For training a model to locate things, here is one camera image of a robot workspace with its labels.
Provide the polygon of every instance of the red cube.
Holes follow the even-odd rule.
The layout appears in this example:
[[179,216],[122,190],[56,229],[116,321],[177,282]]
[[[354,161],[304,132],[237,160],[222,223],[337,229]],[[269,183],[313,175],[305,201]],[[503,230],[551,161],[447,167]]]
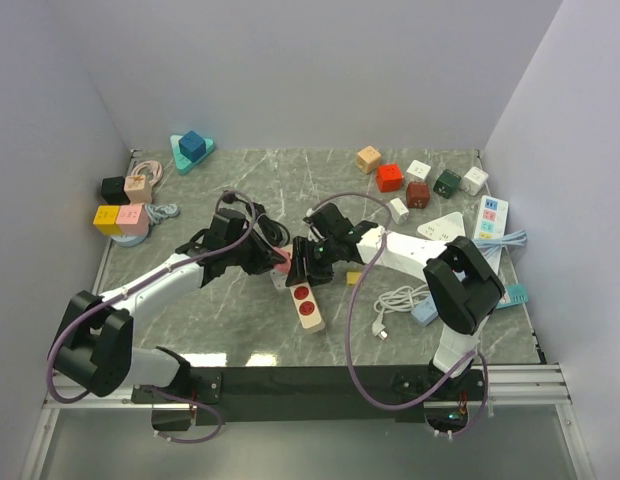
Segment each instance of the red cube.
[[377,168],[377,186],[380,192],[394,192],[401,188],[403,175],[399,170],[399,165],[391,163],[389,165],[381,165]]
[[430,190],[424,182],[412,182],[406,188],[406,204],[408,208],[426,208],[430,201]]

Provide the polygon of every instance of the yellow block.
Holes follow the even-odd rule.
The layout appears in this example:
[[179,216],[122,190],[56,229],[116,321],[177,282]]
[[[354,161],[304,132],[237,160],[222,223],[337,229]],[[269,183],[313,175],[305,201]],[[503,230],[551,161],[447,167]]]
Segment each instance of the yellow block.
[[123,232],[117,226],[118,205],[101,205],[97,209],[92,224],[104,235],[122,235]]
[[359,281],[361,272],[347,272],[346,273],[346,285],[356,285]]

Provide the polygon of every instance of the marble surface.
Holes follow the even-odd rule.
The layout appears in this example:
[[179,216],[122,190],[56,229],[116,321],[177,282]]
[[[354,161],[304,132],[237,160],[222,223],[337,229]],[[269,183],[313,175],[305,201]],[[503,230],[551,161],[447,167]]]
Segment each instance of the marble surface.
[[[445,169],[460,175],[480,166],[475,151],[402,149],[381,150],[384,163],[398,163],[403,171],[413,159],[432,166],[428,183]],[[168,151],[136,152],[135,161],[158,160],[164,178],[154,189],[154,203],[176,203],[181,215],[154,227],[139,246],[114,245],[108,252],[100,291],[125,284],[163,262],[174,249],[197,230],[207,227],[215,202],[224,189],[235,188],[265,205],[268,214],[288,226],[293,235],[306,234],[302,222],[307,209],[326,196],[355,190],[383,200],[405,196],[399,192],[380,194],[374,174],[364,175],[354,165],[354,150],[218,150],[188,175],[176,173]],[[415,235],[417,226],[442,215],[463,213],[466,234],[474,228],[481,195],[471,197],[458,191],[450,200],[432,195],[425,210],[411,210],[403,225],[392,229]],[[337,201],[353,223],[361,219],[381,221],[381,207],[359,198]],[[314,288],[326,329],[305,334],[287,291],[277,292],[269,275],[248,277],[239,268],[205,288],[190,293],[165,307],[155,318],[138,325],[135,346],[164,346],[187,354],[196,365],[341,365],[344,359],[344,325],[352,287],[345,284],[348,269],[357,265],[335,266],[331,284]],[[512,262],[502,256],[502,276],[516,283]],[[386,315],[388,339],[371,333],[376,318],[372,309],[377,296],[401,285],[417,285],[413,277],[376,268],[371,271],[354,310],[353,353],[357,364],[425,364],[432,358],[441,335],[437,319],[419,326],[409,313]],[[491,363],[539,363],[535,337],[525,309],[521,306],[497,311],[486,325],[482,349]]]

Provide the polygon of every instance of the brown cube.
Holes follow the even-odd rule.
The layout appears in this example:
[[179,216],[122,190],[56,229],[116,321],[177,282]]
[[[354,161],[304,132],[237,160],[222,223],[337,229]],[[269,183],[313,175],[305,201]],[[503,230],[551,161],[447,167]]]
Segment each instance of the brown cube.
[[368,174],[381,165],[381,154],[374,147],[366,147],[357,154],[356,165]]
[[408,208],[426,208],[430,201],[430,190],[424,182],[412,182],[406,188],[406,204]]

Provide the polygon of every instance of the blue cube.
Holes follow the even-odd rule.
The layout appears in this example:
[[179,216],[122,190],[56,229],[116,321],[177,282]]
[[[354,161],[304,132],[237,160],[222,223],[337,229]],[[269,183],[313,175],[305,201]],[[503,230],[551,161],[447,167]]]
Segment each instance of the blue cube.
[[191,162],[196,162],[206,154],[206,141],[190,130],[179,140],[179,151]]

